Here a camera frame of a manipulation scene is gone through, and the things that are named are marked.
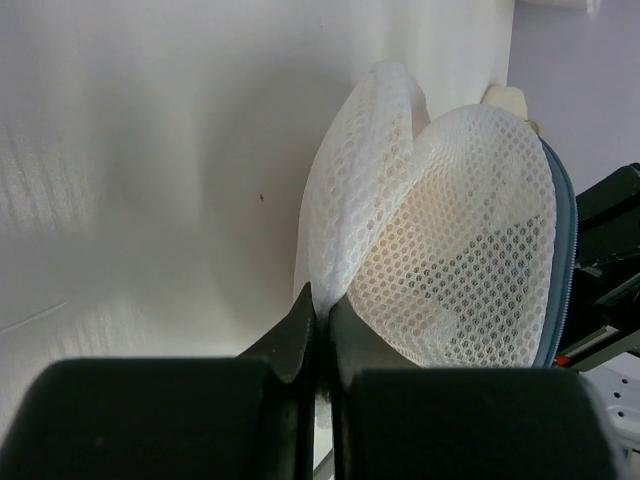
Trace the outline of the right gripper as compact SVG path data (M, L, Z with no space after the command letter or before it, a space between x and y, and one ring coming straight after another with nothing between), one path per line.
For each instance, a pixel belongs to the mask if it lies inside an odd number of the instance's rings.
M577 255L554 361L587 371L639 351L639 165L577 196Z

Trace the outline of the white mesh laundry bag blue zipper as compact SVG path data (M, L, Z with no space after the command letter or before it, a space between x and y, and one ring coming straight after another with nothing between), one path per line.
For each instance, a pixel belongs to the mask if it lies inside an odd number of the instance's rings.
M321 319L347 299L421 367L547 367L575 262L568 175L490 104L437 118L400 63L355 86L312 163L294 285Z

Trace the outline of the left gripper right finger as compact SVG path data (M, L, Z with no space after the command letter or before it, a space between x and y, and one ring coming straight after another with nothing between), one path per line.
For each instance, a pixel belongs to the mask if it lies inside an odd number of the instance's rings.
M328 320L339 479L616 479L594 389L557 368L420 368L339 301Z

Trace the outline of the pink bra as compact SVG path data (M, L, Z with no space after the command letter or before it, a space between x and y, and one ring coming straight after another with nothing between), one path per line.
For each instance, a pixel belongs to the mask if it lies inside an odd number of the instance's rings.
M419 337L453 312L455 270L472 240L472 204L463 180L426 176L412 187L348 291L379 335Z

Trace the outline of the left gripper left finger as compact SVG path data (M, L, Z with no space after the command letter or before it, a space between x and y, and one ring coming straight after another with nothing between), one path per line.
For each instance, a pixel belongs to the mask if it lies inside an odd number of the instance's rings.
M235 357L73 359L13 422L17 479L308 479L311 290Z

